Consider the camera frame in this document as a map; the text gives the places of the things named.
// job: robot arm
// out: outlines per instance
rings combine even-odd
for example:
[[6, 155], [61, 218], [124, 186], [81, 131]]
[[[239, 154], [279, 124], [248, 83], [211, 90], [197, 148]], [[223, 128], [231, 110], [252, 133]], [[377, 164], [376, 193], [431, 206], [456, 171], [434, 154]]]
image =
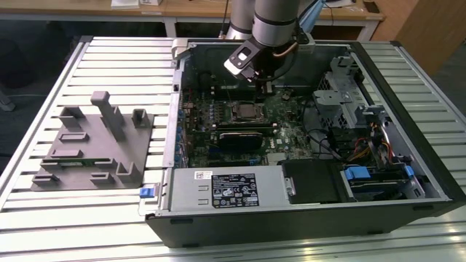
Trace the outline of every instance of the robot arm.
[[231, 14], [229, 39], [245, 39], [224, 62], [224, 67], [240, 79], [271, 81], [285, 55], [296, 49], [292, 34], [297, 27], [299, 0], [235, 0]]

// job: floor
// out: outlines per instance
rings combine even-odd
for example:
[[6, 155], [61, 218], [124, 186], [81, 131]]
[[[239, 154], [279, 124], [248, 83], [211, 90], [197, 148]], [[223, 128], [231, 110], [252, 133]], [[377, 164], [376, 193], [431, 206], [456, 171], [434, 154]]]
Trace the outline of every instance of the floor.
[[[185, 26], [177, 28], [183, 36], [212, 37], [212, 28]], [[81, 22], [77, 26], [68, 23], [44, 21], [1, 21], [0, 39], [16, 42], [34, 72], [34, 82], [20, 89], [1, 88], [12, 96], [16, 104], [12, 112], [0, 110], [0, 173], [9, 161], [2, 154], [12, 154], [24, 133], [41, 107], [45, 96], [54, 84], [64, 66], [69, 43], [74, 34], [112, 36], [164, 36], [160, 23], [101, 23]], [[459, 110], [466, 114], [466, 45], [462, 45], [432, 77]]]

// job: aluminum extrusion table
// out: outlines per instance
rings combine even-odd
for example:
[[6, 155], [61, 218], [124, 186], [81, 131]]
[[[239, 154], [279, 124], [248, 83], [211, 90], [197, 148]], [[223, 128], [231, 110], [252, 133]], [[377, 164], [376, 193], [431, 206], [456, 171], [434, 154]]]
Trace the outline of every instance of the aluminum extrusion table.
[[[0, 177], [0, 261], [464, 261], [466, 207], [424, 218], [390, 234], [303, 241], [169, 249], [138, 216], [138, 190], [32, 192], [38, 170], [61, 126], [65, 105], [89, 104], [108, 91], [122, 113], [155, 114], [144, 183], [161, 179], [173, 64], [172, 39], [94, 37], [78, 43], [69, 62]], [[466, 189], [466, 119], [403, 48], [363, 44], [399, 100]], [[364, 83], [375, 103], [369, 83]]]

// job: table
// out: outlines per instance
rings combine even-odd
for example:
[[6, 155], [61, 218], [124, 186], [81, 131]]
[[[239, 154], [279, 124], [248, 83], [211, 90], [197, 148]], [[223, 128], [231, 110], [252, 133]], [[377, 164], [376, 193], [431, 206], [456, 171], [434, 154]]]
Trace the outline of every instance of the table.
[[[172, 92], [172, 78], [161, 69], [176, 67], [171, 46], [169, 38], [94, 37], [77, 44], [0, 176], [1, 262], [464, 261], [466, 207], [388, 234], [169, 249], [138, 215], [137, 189], [32, 192], [30, 179], [61, 126], [56, 116], [65, 105], [80, 106], [85, 114], [97, 112], [89, 106], [93, 91], [109, 92], [121, 113], [144, 108], [155, 114], [144, 183], [161, 180], [165, 101]], [[466, 189], [464, 117], [402, 47], [376, 42], [363, 43], [363, 48]], [[146, 49], [155, 50], [151, 56]], [[363, 84], [379, 104], [371, 83]]]
[[[138, 9], [125, 10], [110, 10], [109, 3], [110, 0], [1, 0], [0, 19], [163, 22], [167, 36], [173, 38], [177, 22], [220, 23], [225, 8], [223, 0], [164, 0], [159, 6], [140, 5]], [[383, 19], [384, 15], [368, 13], [357, 0], [349, 8], [324, 9], [316, 25], [361, 27], [357, 40], [368, 41]]]

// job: blue clip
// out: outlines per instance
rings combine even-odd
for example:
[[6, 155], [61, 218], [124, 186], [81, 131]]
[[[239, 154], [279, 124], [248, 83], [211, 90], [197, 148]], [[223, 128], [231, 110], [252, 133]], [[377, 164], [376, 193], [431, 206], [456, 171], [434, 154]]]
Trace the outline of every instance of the blue clip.
[[414, 170], [412, 170], [411, 166], [406, 165], [404, 171], [406, 171], [408, 177], [414, 176]]
[[347, 177], [347, 180], [355, 179], [355, 178], [371, 178], [371, 175], [368, 174], [367, 167], [364, 166], [351, 166], [344, 170], [344, 175]]
[[155, 198], [155, 188], [141, 188], [138, 191], [140, 198]]

